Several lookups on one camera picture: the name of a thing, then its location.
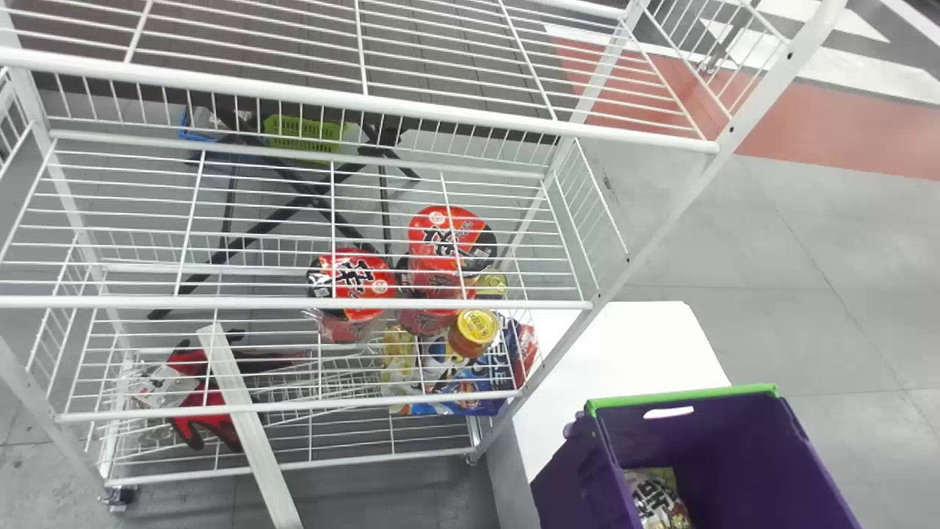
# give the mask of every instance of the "wire rack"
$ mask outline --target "wire rack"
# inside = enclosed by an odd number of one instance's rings
[[[210,399],[216,393],[212,383],[220,377],[213,371],[217,361],[212,358],[170,361],[190,370],[174,374],[172,380],[202,385],[164,394],[180,400],[195,395],[193,406],[144,410],[133,399],[139,391],[136,381],[167,363],[171,352],[202,351],[196,330],[218,323],[237,334],[231,349],[242,371],[239,377],[252,395],[252,409],[265,414],[266,425],[306,417],[306,409],[402,404],[426,395],[429,401],[499,400],[519,394],[541,364],[541,353],[534,343],[531,359],[513,361],[520,353],[510,352],[504,337],[518,344],[517,326],[531,326],[531,316],[523,310],[497,313],[501,334],[486,362],[459,359],[451,364],[431,348],[444,340],[441,336],[410,337],[407,342],[400,342],[403,338],[397,334],[386,336],[399,324],[393,311],[375,322],[364,342],[331,344],[321,336],[316,321],[301,311],[201,311],[173,313],[162,320],[140,313],[113,320],[103,309],[47,309],[26,368],[56,402],[57,420],[63,423],[219,413],[219,403]],[[70,344],[79,344],[81,353],[63,356]],[[386,357],[388,346],[407,346],[410,352],[396,353],[399,361],[393,363]],[[447,373],[464,368],[474,369],[475,383],[455,385],[459,393],[441,393],[442,381],[451,380]]]
[[[26,141],[32,122],[13,90],[9,68],[0,68],[0,180],[7,174],[8,160]]]
[[[465,455],[472,451],[467,420],[453,416],[397,416],[388,408],[328,409],[270,422],[264,430],[282,470],[336,466],[385,458]],[[250,474],[242,453],[215,437],[193,451],[163,421],[94,423],[87,447],[108,469],[110,486]]]
[[[25,373],[0,347],[17,368],[0,375],[70,459],[58,427],[87,428],[96,480],[255,473],[277,526],[299,521],[275,466],[476,461],[840,3],[785,36],[747,0],[0,0],[0,178],[28,138],[41,155],[0,248],[0,305],[42,310]],[[628,258],[587,140],[715,156]],[[307,296],[312,264],[341,248],[403,268],[428,206],[486,222],[500,296],[464,280],[441,285],[446,298],[401,281],[389,298]],[[465,308],[502,323],[485,364],[442,361],[443,338],[394,328],[409,311]],[[310,317],[330,309],[382,312],[366,340],[335,344]],[[538,309],[581,311],[545,359]],[[229,345],[200,358],[205,329]],[[166,395],[192,406],[141,406],[141,380],[176,350],[195,356],[174,384],[198,383]],[[453,382],[471,364],[474,381]],[[473,407],[487,431],[448,415]],[[167,426],[219,414],[238,421],[250,465],[221,430],[194,450]]]
[[[526,311],[500,314],[504,329],[509,329],[510,321],[532,323]],[[175,313],[156,321],[140,313],[140,317],[115,321],[104,309],[48,309],[42,321],[44,327],[37,335],[27,370],[50,396],[60,423],[87,424],[85,449],[97,459],[110,485],[251,472],[242,453],[233,452],[208,432],[203,433],[203,448],[193,450],[165,418],[225,412],[213,411],[218,404],[213,409],[209,400],[215,391],[209,390],[214,387],[210,382],[219,377],[213,372],[218,361],[208,358],[173,363],[178,369],[186,366],[204,373],[174,379],[205,382],[202,389],[184,393],[201,395],[209,408],[147,409],[134,398],[136,382],[152,373],[153,367],[167,363],[171,351],[199,350],[201,346],[194,341],[180,340],[192,338],[197,329],[209,324],[218,323],[230,331],[231,349],[242,370],[239,377],[252,397],[252,410],[258,412],[278,463],[285,470],[465,455],[478,441],[475,418],[447,411],[403,415],[401,406],[376,404],[389,402],[389,395],[409,395],[393,397],[395,402],[419,401],[422,394],[456,402],[502,402],[518,395],[542,362],[541,353],[536,353],[531,362],[514,363],[505,343],[497,341],[495,349],[500,352],[491,353],[494,360],[488,367],[477,369],[477,385],[461,385],[462,393],[443,394],[436,393],[432,378],[441,369],[427,365],[429,360],[440,360],[427,348],[440,338],[413,338],[407,344],[412,354],[396,357],[407,357],[406,363],[418,367],[402,368],[387,361],[384,347],[405,345],[385,336],[390,326],[398,323],[394,314],[377,322],[371,337],[359,344],[325,343],[313,320],[300,312],[283,310]],[[60,321],[67,329],[59,325]],[[77,358],[63,356],[58,348],[64,344],[80,344],[81,354]],[[408,373],[403,377],[402,371]]]
[[[429,205],[461,207],[486,220],[507,278],[504,303],[512,306],[582,308],[607,281],[609,264],[624,258],[624,246],[611,244],[619,232],[580,145],[546,181],[520,171],[399,161],[415,168],[407,176],[373,163],[352,173],[338,162],[243,162],[211,151],[56,142],[0,252],[0,290],[63,303],[88,296],[95,304],[146,303],[146,295],[174,297],[175,305],[200,297],[337,304],[306,299],[314,259],[358,246],[394,267],[407,257],[409,222]],[[259,228],[274,218],[276,228]],[[442,288],[460,301],[438,303],[476,302],[467,299],[466,285]]]
[[[621,128],[702,137],[647,56],[608,57],[549,30],[613,35],[617,9],[604,18],[503,0],[46,0],[6,11],[37,50],[546,120],[586,111]],[[610,86],[585,94],[608,58],[617,61]],[[89,94],[114,89],[94,85]]]

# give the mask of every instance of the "purple plastic crate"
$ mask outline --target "purple plastic crate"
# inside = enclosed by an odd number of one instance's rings
[[[696,529],[860,529],[773,385],[599,399],[586,411],[532,482],[543,528],[642,529],[622,470],[671,467]]]

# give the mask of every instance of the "shelf caster wheel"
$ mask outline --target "shelf caster wheel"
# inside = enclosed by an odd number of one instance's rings
[[[105,487],[98,501],[107,505],[108,512],[124,512],[127,506],[137,501],[137,485]]]

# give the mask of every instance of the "white table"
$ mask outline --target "white table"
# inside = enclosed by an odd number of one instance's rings
[[[550,351],[577,311],[534,311]],[[561,430],[590,398],[728,386],[705,333],[681,301],[616,302],[598,315],[513,419],[509,438],[487,452],[503,527],[538,527],[530,483],[564,442]],[[521,457],[524,473],[520,473]]]

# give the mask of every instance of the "white floor marking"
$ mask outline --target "white floor marking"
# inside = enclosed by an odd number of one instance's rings
[[[722,1],[736,4],[731,0]],[[760,0],[758,11],[798,22],[806,22],[816,12],[816,8],[820,6],[820,3],[819,0]],[[836,31],[851,33],[867,39],[880,40],[881,42],[890,42],[881,32],[858,16],[858,13],[848,8],[838,14]]]
[[[917,31],[923,33],[924,37],[933,40],[934,44],[940,46],[940,26],[931,22],[931,20],[922,15],[920,11],[912,8],[907,2],[904,2],[904,0],[882,0],[882,4],[885,4]]]
[[[710,31],[714,35],[720,35],[725,27],[725,24],[715,22],[712,23]],[[578,40],[599,46],[605,46],[610,41],[610,37],[603,33],[564,25],[546,24],[545,30],[558,39]],[[759,37],[760,33],[757,31],[743,30],[732,50],[731,57],[735,60],[743,60],[751,45],[757,44],[759,48],[747,59],[745,66],[759,68],[767,58],[767,54],[773,51],[770,38],[765,37],[763,42],[757,43]],[[676,52],[667,46],[643,43],[643,49],[652,55],[678,57]],[[692,54],[689,61],[695,64],[701,59],[701,55]],[[940,104],[940,82],[926,71],[832,48],[820,48],[800,71],[799,76],[846,88]]]
[[[709,26],[709,31],[718,36],[726,27],[726,24],[715,22]],[[751,46],[757,46],[744,65],[760,68],[767,56],[774,51],[774,45],[772,38],[761,37],[760,32],[744,29],[731,50],[731,58],[742,61]],[[821,47],[817,50],[799,76],[842,87],[940,104],[940,82],[926,71],[832,48]]]

